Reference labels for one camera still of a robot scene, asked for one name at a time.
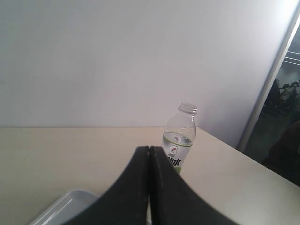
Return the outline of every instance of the white table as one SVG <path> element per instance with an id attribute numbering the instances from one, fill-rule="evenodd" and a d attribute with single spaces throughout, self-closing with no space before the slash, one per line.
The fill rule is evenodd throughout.
<path id="1" fill-rule="evenodd" d="M 163 128 L 0 128 L 0 223 L 25 225 L 65 192 L 101 194 Z M 300 188 L 201 129 L 181 172 L 243 225 L 300 224 Z"/>

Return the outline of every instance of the black curved object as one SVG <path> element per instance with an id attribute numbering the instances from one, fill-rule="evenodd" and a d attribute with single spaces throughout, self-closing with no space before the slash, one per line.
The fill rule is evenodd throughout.
<path id="1" fill-rule="evenodd" d="M 237 225 L 199 197 L 177 174 L 161 147 L 138 147 L 117 181 L 64 225 Z"/>

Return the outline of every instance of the white tray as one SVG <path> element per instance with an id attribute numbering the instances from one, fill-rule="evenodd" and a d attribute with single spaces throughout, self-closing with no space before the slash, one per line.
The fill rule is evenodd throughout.
<path id="1" fill-rule="evenodd" d="M 53 203 L 30 225 L 61 225 L 82 212 L 98 199 L 85 190 L 72 190 Z"/>

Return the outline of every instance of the metal frame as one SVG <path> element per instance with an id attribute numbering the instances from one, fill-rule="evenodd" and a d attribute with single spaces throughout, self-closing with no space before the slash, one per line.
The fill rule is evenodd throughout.
<path id="1" fill-rule="evenodd" d="M 251 135 L 251 133 L 254 129 L 254 126 L 258 120 L 258 117 L 262 111 L 263 104 L 264 104 L 264 102 L 268 96 L 268 93 L 272 87 L 272 84 L 278 74 L 281 64 L 284 61 L 287 50 L 289 49 L 289 47 L 291 45 L 291 42 L 292 42 L 292 40 L 295 36 L 295 33 L 299 27 L 299 24 L 300 24 L 300 3 L 298 3 L 298 6 L 295 10 L 294 16 L 292 17 L 289 28 L 285 34 L 285 38 L 282 41 L 281 47 L 280 47 L 280 49 L 277 53 L 277 56 L 274 60 L 273 66 L 270 70 L 269 75 L 267 76 L 266 82 L 262 88 L 262 91 L 258 97 L 258 100 L 254 106 L 254 109 L 250 115 L 250 118 L 248 120 L 246 128 L 245 128 L 243 135 L 237 146 L 237 150 L 239 150 L 241 152 L 243 152 L 246 148 L 246 145 L 250 138 L 250 135 Z"/>

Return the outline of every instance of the clear plastic bottle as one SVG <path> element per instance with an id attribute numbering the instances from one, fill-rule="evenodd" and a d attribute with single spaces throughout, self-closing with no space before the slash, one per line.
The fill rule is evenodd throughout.
<path id="1" fill-rule="evenodd" d="M 178 113 L 167 123 L 163 134 L 162 147 L 175 170 L 180 173 L 182 164 L 193 145 L 196 136 L 194 116 L 197 107 L 182 102 Z"/>

